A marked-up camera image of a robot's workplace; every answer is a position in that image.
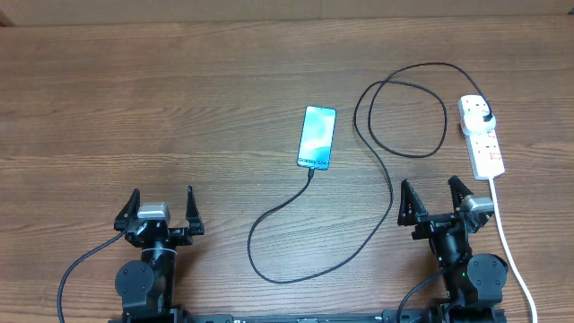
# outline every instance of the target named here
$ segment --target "black cord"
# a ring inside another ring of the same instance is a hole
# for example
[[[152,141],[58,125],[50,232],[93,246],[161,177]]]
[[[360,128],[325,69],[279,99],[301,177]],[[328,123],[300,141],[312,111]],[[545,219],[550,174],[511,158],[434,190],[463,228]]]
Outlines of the black cord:
[[[403,300],[401,301],[401,304],[398,306],[398,309],[396,310],[396,323],[401,323],[401,312],[403,311],[403,307],[406,305],[406,303],[409,301],[409,299],[411,298],[411,296],[413,296],[413,294],[415,294],[416,292],[418,292],[422,287],[434,282],[435,280],[437,280],[437,278],[441,277],[442,275],[444,275],[446,272],[454,269],[455,267],[458,266],[458,264],[460,264],[461,261],[463,261],[463,259],[466,256],[466,253],[468,252],[468,230],[466,229],[466,220],[464,216],[460,216],[459,217],[459,223],[460,225],[463,226],[463,230],[465,232],[465,248],[463,249],[463,252],[461,252],[460,256],[458,256],[457,260],[455,260],[454,263],[452,263],[451,266],[444,266],[442,267],[438,273],[432,275],[431,277],[425,279],[424,281],[422,281],[420,284],[414,286],[414,288],[408,293],[406,294],[406,296],[403,298]]]
[[[64,322],[64,313],[62,312],[62,294],[64,293],[65,281],[68,279],[68,276],[70,275],[70,273],[72,273],[72,271],[78,265],[80,265],[80,263],[82,261],[84,261],[87,257],[95,254],[96,252],[98,252],[98,251],[106,248],[110,244],[116,242],[119,238],[121,238],[122,236],[124,236],[124,234],[126,234],[126,231],[127,231],[127,229],[123,230],[121,233],[119,233],[114,238],[108,240],[106,243],[100,245],[99,247],[93,249],[92,251],[88,251],[86,254],[84,254],[83,256],[79,257],[76,261],[74,261],[74,263],[68,268],[68,270],[65,271],[64,277],[62,277],[62,282],[60,282],[60,288],[58,288],[58,290],[57,290],[57,316],[60,318],[60,323],[65,323]]]
[[[297,279],[293,279],[293,280],[289,280],[289,281],[276,281],[270,278],[267,278],[266,276],[264,276],[263,274],[261,274],[261,272],[257,269],[257,267],[255,266],[255,263],[253,262],[253,258],[251,257],[251,238],[253,236],[253,232],[255,231],[255,228],[269,215],[271,215],[272,213],[274,213],[275,211],[278,211],[280,209],[282,209],[283,207],[285,207],[286,205],[288,205],[289,203],[291,203],[295,198],[299,197],[309,186],[309,183],[313,177],[312,174],[312,169],[309,169],[309,176],[308,176],[308,181],[307,184],[305,185],[305,187],[303,187],[303,189],[301,191],[299,191],[295,196],[293,196],[292,198],[290,198],[289,200],[287,200],[285,203],[278,205],[274,208],[272,208],[271,210],[263,213],[261,216],[259,216],[257,218],[257,220],[253,223],[253,226],[251,226],[251,230],[249,231],[249,236],[248,236],[248,257],[249,257],[249,263],[251,264],[251,267],[253,268],[253,270],[256,272],[257,275],[259,275],[259,277],[263,278],[264,280],[266,280],[269,283],[273,283],[273,284],[292,284],[292,283],[298,283],[298,282],[303,282],[309,279],[313,279],[313,278],[317,278],[321,275],[325,275],[328,273],[331,273],[333,271],[335,271],[336,269],[346,265],[347,263],[349,263],[351,260],[353,260],[362,250],[363,248],[365,248],[365,246],[367,245],[367,243],[369,243],[370,239],[373,237],[373,235],[375,235],[375,233],[377,232],[378,228],[383,224],[383,222],[385,221],[385,219],[387,219],[388,213],[391,210],[391,207],[393,207],[393,202],[394,202],[394,194],[393,194],[393,184],[391,182],[391,177],[388,173],[388,169],[387,166],[385,165],[385,163],[383,162],[383,160],[380,158],[380,156],[378,155],[378,153],[375,151],[375,149],[367,142],[367,140],[365,139],[365,137],[362,135],[361,131],[359,130],[359,127],[357,126],[357,111],[359,110],[359,106],[361,105],[362,100],[364,99],[365,95],[367,95],[367,93],[369,92],[369,90],[371,88],[373,88],[375,85],[379,84],[377,90],[375,91],[375,94],[373,95],[373,98],[370,102],[370,106],[369,106],[369,117],[368,117],[368,128],[369,128],[369,132],[370,135],[372,136],[373,140],[375,141],[375,143],[377,143],[379,146],[381,146],[383,149],[387,150],[388,152],[398,155],[398,156],[403,156],[403,157],[407,157],[407,158],[425,158],[425,157],[430,157],[433,154],[435,154],[440,147],[442,146],[442,144],[445,141],[445,137],[447,135],[447,108],[445,106],[444,101],[440,98],[440,96],[421,86],[418,84],[414,84],[414,83],[408,83],[408,82],[403,82],[403,81],[394,81],[391,80],[391,78],[407,69],[411,69],[411,68],[415,68],[418,66],[426,66],[426,65],[444,65],[444,66],[449,66],[452,68],[455,68],[458,72],[462,73],[467,79],[468,81],[470,81],[470,83],[474,86],[474,88],[478,91],[478,93],[483,97],[484,101],[486,102],[486,105],[488,106],[489,109],[489,115],[484,117],[485,121],[489,121],[492,118],[492,109],[491,109],[491,105],[488,102],[488,100],[486,99],[486,97],[484,96],[483,92],[480,90],[480,88],[478,87],[478,85],[476,85],[476,83],[474,82],[474,80],[470,77],[470,75],[465,72],[462,68],[456,66],[456,65],[452,65],[450,63],[442,63],[442,62],[429,62],[429,63],[421,63],[421,64],[415,64],[415,65],[409,65],[407,67],[403,67],[399,70],[394,71],[393,73],[391,73],[387,79],[383,80],[383,81],[377,81],[374,82],[373,84],[369,85],[369,87],[362,93],[361,97],[359,98],[359,101],[357,101],[357,105],[355,106],[355,110],[352,114],[352,123],[354,126],[355,131],[357,132],[357,135],[359,136],[359,138],[362,140],[362,142],[369,148],[369,150],[373,153],[373,155],[377,158],[378,163],[380,164],[381,168],[383,169],[384,175],[385,175],[385,179],[387,180],[387,186],[388,186],[388,191],[389,191],[389,203],[388,203],[388,207],[387,210],[385,211],[385,213],[383,214],[383,217],[380,219],[380,221],[377,223],[377,225],[375,226],[375,229],[373,229],[373,231],[369,234],[369,236],[367,237],[367,239],[359,246],[359,248],[352,254],[350,255],[347,259],[345,259],[344,261],[342,261],[341,263],[339,263],[336,266],[330,267],[327,270],[324,270],[320,273],[317,274],[313,274],[313,275],[309,275],[309,276],[305,276],[302,278],[297,278]],[[406,86],[411,86],[420,90],[423,90],[429,94],[431,94],[432,96],[434,96],[439,102],[440,105],[442,106],[442,110],[445,116],[445,126],[444,129],[442,131],[442,137],[440,138],[439,141],[439,145],[437,145],[437,147],[430,153],[426,153],[423,155],[416,155],[416,154],[409,154],[409,153],[400,153],[397,152],[393,149],[390,149],[389,147],[385,146],[383,143],[380,142],[380,140],[378,140],[378,138],[375,136],[375,134],[373,133],[372,127],[371,127],[371,115],[372,115],[372,109],[373,106],[375,104],[375,99],[378,96],[378,93],[381,91],[381,89],[383,88],[383,86],[385,86],[385,84],[387,83],[394,83],[394,84],[401,84],[401,85],[406,85]]]

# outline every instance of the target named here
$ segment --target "wooden tabletop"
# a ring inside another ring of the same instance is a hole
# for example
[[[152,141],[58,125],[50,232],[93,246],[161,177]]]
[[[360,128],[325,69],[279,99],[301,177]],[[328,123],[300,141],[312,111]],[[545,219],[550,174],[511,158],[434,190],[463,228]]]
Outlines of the wooden tabletop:
[[[206,234],[179,249],[177,302],[232,315],[379,312],[438,265],[426,241],[398,227],[395,203],[372,241],[332,274],[291,285],[255,275],[248,231],[307,178],[295,164],[308,105],[338,111],[331,169],[263,222],[254,259],[272,278],[326,269],[349,257],[389,203],[380,166],[352,129],[372,82],[410,64],[445,61],[481,86],[498,119],[507,172],[497,179],[509,245],[543,322],[574,308],[574,18],[571,16],[234,22],[0,29],[0,321],[56,322],[57,287],[81,254],[113,237],[134,188],[184,221],[192,185]],[[457,71],[397,76],[438,93],[448,132],[427,159],[378,148],[395,186],[408,178],[431,213],[451,210],[447,179],[488,194],[471,172],[457,100],[474,93]],[[366,107],[360,127],[366,131]],[[389,146],[430,151],[443,127],[424,92],[390,84],[374,131]],[[475,253],[506,258],[494,222],[471,236]],[[68,322],[121,314],[114,279],[140,251],[124,240],[89,258],[65,287]],[[509,273],[511,322],[527,322]],[[423,307],[441,283],[413,296]]]

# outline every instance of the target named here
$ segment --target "blue smartphone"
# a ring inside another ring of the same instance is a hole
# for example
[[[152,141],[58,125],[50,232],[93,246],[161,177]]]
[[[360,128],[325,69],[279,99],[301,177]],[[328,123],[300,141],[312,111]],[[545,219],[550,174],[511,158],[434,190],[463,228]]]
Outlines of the blue smartphone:
[[[297,165],[316,170],[329,168],[336,116],[335,109],[307,107]]]

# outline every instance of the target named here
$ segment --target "power strip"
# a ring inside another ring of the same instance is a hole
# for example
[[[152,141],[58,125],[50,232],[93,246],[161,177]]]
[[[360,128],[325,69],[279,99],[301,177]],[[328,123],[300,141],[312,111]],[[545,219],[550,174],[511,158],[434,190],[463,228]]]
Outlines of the power strip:
[[[480,95],[466,95],[458,102],[460,125],[465,133],[468,156],[475,179],[492,179],[504,173],[499,140],[491,125],[481,125],[483,114],[488,113],[486,102]]]

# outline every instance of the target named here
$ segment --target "charger plug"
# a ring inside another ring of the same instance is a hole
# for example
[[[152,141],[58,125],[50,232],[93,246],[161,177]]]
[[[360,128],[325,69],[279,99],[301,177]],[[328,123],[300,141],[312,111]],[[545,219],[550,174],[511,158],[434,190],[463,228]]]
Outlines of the charger plug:
[[[460,112],[460,125],[465,135],[477,135],[494,130],[496,118],[492,116],[489,121],[484,117],[489,114],[486,101],[480,95],[465,95],[458,101]]]

